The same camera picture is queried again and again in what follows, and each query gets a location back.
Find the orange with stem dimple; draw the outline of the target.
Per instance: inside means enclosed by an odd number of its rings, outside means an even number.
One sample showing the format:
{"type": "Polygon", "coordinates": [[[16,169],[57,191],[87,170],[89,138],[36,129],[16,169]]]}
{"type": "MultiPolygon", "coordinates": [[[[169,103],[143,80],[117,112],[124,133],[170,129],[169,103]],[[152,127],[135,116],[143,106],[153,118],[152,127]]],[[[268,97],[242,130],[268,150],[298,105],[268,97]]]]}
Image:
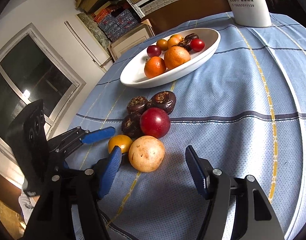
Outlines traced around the orange with stem dimple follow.
{"type": "Polygon", "coordinates": [[[118,146],[122,150],[122,154],[127,153],[133,143],[133,140],[127,135],[116,135],[112,137],[108,142],[108,152],[111,153],[115,146],[118,146]]]}

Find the dark water chestnut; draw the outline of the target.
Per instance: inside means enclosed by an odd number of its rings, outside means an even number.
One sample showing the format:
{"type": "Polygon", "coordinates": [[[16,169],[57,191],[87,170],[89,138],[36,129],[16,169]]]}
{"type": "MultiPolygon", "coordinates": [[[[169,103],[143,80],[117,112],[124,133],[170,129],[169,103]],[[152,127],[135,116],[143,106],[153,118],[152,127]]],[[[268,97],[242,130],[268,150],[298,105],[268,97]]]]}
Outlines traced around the dark water chestnut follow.
{"type": "Polygon", "coordinates": [[[179,46],[179,47],[182,47],[182,48],[184,48],[185,50],[187,50],[187,51],[191,51],[192,50],[192,48],[191,48],[191,46],[190,46],[190,43],[192,42],[192,40],[183,40],[183,41],[180,41],[178,44],[177,44],[177,46],[179,46]]]}
{"type": "Polygon", "coordinates": [[[168,115],[172,113],[176,105],[176,96],[172,91],[161,91],[152,96],[148,101],[147,108],[159,108],[168,115]]]}
{"type": "Polygon", "coordinates": [[[143,135],[140,127],[141,115],[137,112],[128,114],[122,122],[122,133],[130,138],[139,138],[143,135]]]}
{"type": "Polygon", "coordinates": [[[148,100],[143,96],[136,96],[132,98],[127,104],[127,111],[129,114],[136,112],[143,114],[147,109],[148,100]]]}
{"type": "Polygon", "coordinates": [[[184,40],[193,40],[193,39],[199,39],[199,36],[196,33],[191,33],[188,34],[187,36],[184,37],[184,40]]]}

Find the yellow pale fruit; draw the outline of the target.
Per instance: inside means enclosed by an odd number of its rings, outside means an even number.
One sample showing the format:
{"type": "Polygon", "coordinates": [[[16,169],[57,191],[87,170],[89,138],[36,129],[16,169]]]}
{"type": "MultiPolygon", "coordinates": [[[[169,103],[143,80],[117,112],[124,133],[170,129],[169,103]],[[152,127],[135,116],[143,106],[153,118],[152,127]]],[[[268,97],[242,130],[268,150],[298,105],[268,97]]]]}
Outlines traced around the yellow pale fruit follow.
{"type": "Polygon", "coordinates": [[[140,172],[158,169],[165,156],[164,144],[155,137],[145,135],[136,139],[129,149],[129,162],[140,172]]]}

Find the large red plum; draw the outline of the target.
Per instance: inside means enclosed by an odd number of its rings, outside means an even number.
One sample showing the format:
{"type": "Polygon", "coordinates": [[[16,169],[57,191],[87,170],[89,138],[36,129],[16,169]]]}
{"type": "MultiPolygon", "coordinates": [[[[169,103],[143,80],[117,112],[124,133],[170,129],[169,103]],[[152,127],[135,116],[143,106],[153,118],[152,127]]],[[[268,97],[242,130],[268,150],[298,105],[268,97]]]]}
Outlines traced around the large red plum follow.
{"type": "Polygon", "coordinates": [[[140,128],[144,135],[164,137],[170,129],[169,115],[159,108],[149,108],[140,118],[140,128]]]}

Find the red plum back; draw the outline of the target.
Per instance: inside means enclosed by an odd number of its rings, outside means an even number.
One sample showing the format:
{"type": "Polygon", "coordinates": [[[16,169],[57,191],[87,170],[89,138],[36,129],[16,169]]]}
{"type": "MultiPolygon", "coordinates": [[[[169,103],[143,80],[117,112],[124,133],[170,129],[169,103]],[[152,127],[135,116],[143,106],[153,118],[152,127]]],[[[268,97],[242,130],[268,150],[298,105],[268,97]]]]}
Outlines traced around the red plum back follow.
{"type": "Polygon", "coordinates": [[[162,50],[157,45],[151,45],[147,47],[146,53],[149,57],[160,56],[162,53],[162,50]]]}

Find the smooth orange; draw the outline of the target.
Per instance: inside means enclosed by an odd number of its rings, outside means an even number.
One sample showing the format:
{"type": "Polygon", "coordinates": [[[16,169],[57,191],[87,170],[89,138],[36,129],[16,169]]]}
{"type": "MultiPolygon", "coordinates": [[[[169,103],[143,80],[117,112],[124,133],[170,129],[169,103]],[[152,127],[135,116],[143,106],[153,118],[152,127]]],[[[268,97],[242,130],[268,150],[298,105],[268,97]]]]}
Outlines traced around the smooth orange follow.
{"type": "Polygon", "coordinates": [[[165,39],[160,39],[156,42],[156,46],[158,46],[161,51],[166,51],[168,49],[168,42],[165,39]]]}

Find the wrinkled tangerine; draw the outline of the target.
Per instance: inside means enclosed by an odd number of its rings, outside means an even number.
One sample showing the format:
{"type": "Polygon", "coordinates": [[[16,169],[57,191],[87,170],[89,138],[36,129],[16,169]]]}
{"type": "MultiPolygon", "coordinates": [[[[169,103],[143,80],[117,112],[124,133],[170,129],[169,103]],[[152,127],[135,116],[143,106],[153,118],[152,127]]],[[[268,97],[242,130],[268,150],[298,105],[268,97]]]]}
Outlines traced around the wrinkled tangerine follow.
{"type": "Polygon", "coordinates": [[[174,69],[188,61],[190,61],[189,52],[179,46],[171,47],[164,55],[164,62],[167,69],[174,69]]]}

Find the small orange fruit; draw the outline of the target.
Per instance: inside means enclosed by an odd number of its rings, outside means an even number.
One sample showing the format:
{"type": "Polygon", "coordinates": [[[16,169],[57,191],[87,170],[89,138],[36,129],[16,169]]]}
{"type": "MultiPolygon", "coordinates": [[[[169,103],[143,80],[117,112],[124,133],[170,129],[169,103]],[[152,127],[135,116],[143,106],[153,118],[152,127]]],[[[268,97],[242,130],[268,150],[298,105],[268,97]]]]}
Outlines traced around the small orange fruit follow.
{"type": "Polygon", "coordinates": [[[172,46],[176,46],[181,42],[181,40],[177,37],[171,37],[167,41],[168,49],[170,49],[172,46]]]}

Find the small orange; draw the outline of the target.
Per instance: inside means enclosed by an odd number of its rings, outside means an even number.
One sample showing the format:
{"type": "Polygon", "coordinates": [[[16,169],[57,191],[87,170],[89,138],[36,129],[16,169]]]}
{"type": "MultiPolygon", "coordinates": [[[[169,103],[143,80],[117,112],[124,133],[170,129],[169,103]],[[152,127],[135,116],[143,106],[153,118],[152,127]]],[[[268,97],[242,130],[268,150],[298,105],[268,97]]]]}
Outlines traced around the small orange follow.
{"type": "Polygon", "coordinates": [[[180,41],[183,41],[183,36],[182,36],[182,35],[180,35],[180,34],[174,34],[174,35],[171,35],[171,38],[173,38],[173,37],[175,37],[175,38],[179,39],[180,41]]]}

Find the small red cherry tomato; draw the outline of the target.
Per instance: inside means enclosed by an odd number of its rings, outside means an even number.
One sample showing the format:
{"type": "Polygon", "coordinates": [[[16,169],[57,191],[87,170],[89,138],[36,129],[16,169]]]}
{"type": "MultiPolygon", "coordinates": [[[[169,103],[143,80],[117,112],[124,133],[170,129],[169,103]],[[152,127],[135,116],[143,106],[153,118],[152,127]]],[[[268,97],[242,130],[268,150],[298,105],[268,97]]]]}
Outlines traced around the small red cherry tomato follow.
{"type": "Polygon", "coordinates": [[[193,51],[200,52],[205,48],[205,43],[203,42],[203,40],[201,40],[199,38],[195,38],[195,39],[191,40],[190,48],[193,51]]]}

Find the dark glass window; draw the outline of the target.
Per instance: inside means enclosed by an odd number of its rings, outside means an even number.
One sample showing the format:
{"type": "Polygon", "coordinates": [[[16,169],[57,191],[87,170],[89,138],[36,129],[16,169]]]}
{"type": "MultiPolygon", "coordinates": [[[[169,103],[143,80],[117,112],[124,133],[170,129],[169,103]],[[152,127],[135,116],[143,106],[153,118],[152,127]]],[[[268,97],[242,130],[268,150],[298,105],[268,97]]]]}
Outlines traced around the dark glass window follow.
{"type": "Polygon", "coordinates": [[[16,161],[6,130],[38,100],[43,101],[45,135],[54,135],[85,84],[32,23],[18,31],[0,50],[0,152],[16,161]]]}

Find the blue checked tablecloth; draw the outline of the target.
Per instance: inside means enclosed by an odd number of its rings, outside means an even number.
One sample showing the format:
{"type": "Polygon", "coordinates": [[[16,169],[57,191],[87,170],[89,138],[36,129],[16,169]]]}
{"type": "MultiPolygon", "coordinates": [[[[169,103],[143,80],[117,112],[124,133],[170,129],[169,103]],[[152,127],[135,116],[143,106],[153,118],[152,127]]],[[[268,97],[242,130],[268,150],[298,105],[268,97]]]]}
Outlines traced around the blue checked tablecloth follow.
{"type": "Polygon", "coordinates": [[[123,68],[154,38],[127,51],[91,91],[71,122],[94,131],[121,131],[128,102],[171,90],[177,98],[160,167],[139,173],[123,165],[99,202],[111,239],[196,239],[207,202],[198,194],[184,153],[226,174],[253,175],[271,201],[285,239],[306,223],[306,28],[271,14],[268,28],[237,25],[229,12],[192,20],[157,38],[212,28],[221,40],[192,73],[149,89],[126,87],[123,68]]]}

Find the stack of blue patterned boxes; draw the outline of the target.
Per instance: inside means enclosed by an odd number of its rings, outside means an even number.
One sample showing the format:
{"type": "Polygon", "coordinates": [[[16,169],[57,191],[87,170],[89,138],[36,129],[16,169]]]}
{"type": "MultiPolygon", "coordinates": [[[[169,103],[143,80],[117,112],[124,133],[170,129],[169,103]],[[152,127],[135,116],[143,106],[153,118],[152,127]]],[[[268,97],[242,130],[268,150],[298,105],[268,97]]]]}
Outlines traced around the stack of blue patterned boxes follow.
{"type": "Polygon", "coordinates": [[[98,23],[99,28],[111,42],[121,38],[138,24],[137,18],[129,9],[120,11],[117,15],[118,12],[110,12],[98,23]]]}

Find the framed wooden panel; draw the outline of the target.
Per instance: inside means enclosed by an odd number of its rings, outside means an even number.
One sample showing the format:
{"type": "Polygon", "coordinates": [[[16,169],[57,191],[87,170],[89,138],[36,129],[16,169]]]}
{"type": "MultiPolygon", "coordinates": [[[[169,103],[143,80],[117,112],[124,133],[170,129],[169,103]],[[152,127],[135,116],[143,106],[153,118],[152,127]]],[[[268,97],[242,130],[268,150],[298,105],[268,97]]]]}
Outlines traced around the framed wooden panel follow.
{"type": "Polygon", "coordinates": [[[154,35],[154,31],[150,25],[145,23],[136,25],[133,29],[110,44],[109,52],[113,61],[117,61],[126,51],[154,35]]]}

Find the brown wooden cabinet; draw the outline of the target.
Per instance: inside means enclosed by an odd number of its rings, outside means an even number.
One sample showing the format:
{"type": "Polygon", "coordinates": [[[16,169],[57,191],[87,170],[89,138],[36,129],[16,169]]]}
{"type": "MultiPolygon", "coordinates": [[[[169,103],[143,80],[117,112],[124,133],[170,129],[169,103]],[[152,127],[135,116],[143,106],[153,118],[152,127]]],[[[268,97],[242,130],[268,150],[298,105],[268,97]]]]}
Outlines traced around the brown wooden cabinet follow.
{"type": "Polygon", "coordinates": [[[178,0],[146,15],[155,34],[190,20],[231,11],[228,0],[178,0]]]}

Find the white thermos jug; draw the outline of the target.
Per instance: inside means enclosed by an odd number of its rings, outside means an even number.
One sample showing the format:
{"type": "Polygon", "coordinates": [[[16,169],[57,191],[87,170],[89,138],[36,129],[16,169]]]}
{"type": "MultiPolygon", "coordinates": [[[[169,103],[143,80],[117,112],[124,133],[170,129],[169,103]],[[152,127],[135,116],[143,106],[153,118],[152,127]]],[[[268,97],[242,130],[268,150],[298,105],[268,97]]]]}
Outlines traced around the white thermos jug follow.
{"type": "Polygon", "coordinates": [[[254,28],[272,25],[265,0],[228,0],[228,3],[237,24],[254,28]]]}

